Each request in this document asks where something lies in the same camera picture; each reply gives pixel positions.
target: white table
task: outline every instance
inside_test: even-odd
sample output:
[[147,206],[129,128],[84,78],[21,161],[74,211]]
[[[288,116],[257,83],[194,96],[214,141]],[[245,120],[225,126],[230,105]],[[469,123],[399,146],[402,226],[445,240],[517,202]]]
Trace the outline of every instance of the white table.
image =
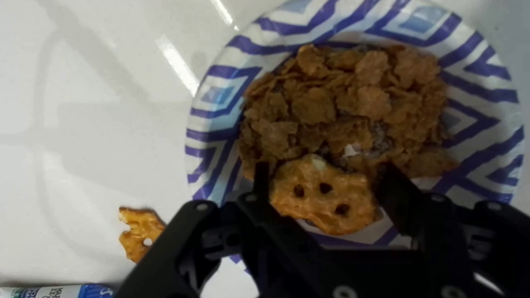
[[[3,0],[0,285],[119,283],[119,206],[187,201],[192,93],[232,35],[283,0]],[[497,48],[530,113],[528,0],[437,0]],[[530,211],[530,166],[518,206]],[[205,297],[252,297],[237,265]]]

